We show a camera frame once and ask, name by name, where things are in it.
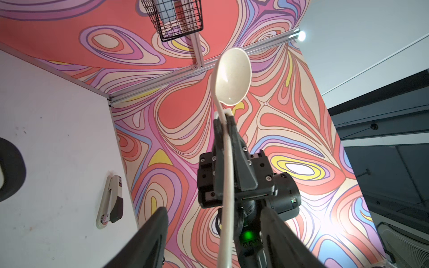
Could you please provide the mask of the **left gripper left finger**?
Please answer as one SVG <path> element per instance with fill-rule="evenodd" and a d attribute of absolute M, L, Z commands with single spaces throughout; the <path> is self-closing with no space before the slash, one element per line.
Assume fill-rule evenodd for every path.
<path fill-rule="evenodd" d="M 161 268 L 168 234 L 168 214 L 160 207 L 146 221 L 107 268 Z"/>

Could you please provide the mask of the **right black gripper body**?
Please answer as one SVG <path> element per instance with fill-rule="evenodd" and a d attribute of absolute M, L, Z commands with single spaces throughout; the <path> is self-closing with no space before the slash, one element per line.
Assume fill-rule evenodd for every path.
<path fill-rule="evenodd" d="M 263 150 L 249 154 L 249 156 L 258 181 L 258 188 L 250 192 L 241 192 L 234 182 L 235 205 L 244 207 L 257 200 L 263 200 L 267 207 L 279 215 L 281 220 L 287 221 L 297 217 L 301 205 L 301 194 L 294 179 L 288 173 L 276 174 L 273 172 Z M 198 202 L 202 208 L 222 206 L 223 198 L 218 199 L 213 190 L 214 160 L 216 157 L 213 156 L 213 152 L 200 156 L 197 187 Z"/>

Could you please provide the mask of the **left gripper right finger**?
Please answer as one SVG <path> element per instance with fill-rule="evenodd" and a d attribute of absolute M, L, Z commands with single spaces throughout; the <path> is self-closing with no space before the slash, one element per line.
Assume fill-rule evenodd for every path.
<path fill-rule="evenodd" d="M 324 268 L 291 229 L 269 207 L 261 211 L 261 234 L 269 268 Z"/>

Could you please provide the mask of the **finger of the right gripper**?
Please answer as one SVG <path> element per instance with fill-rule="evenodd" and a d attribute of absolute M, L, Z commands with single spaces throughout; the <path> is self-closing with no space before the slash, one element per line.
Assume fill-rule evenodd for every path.
<path fill-rule="evenodd" d="M 235 119 L 226 115 L 227 129 L 231 139 L 234 180 L 241 192 L 250 192 L 258 188 L 258 181 L 244 140 L 239 135 Z"/>
<path fill-rule="evenodd" d="M 223 178 L 224 178 L 224 155 L 223 155 L 223 129 L 219 118 L 213 120 L 214 145 L 213 156 L 216 157 L 214 163 L 213 190 L 218 199 L 223 198 Z"/>

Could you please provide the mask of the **cream plastic ladle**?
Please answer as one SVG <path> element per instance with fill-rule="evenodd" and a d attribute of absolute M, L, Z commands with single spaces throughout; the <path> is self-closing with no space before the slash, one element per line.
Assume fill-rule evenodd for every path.
<path fill-rule="evenodd" d="M 247 53 L 240 48 L 226 50 L 217 60 L 213 75 L 211 94 L 222 126 L 224 153 L 222 230 L 217 267 L 230 268 L 234 230 L 234 173 L 232 143 L 222 105 L 238 104 L 249 91 L 251 63 Z"/>

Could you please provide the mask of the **stainless steel pot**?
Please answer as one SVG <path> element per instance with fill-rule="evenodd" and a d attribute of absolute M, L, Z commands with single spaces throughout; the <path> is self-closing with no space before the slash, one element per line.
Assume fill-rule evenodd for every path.
<path fill-rule="evenodd" d="M 1 138 L 1 170 L 4 182 L 1 186 L 1 202 L 16 194 L 26 179 L 26 166 L 19 149 Z"/>

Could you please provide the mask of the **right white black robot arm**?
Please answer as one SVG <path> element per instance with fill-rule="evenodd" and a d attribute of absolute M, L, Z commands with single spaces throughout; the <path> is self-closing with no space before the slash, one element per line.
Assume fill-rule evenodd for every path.
<path fill-rule="evenodd" d="M 261 211 L 273 209 L 282 221 L 299 214 L 301 194 L 294 179 L 287 172 L 273 172 L 263 150 L 249 153 L 240 136 L 235 119 L 226 116 L 232 143 L 234 170 L 234 232 L 233 240 L 243 268 L 265 268 L 266 254 L 260 238 Z M 198 202 L 203 209 L 216 207 L 217 232 L 221 231 L 224 151 L 223 129 L 220 119 L 213 121 L 215 142 L 212 151 L 200 155 L 197 173 Z"/>

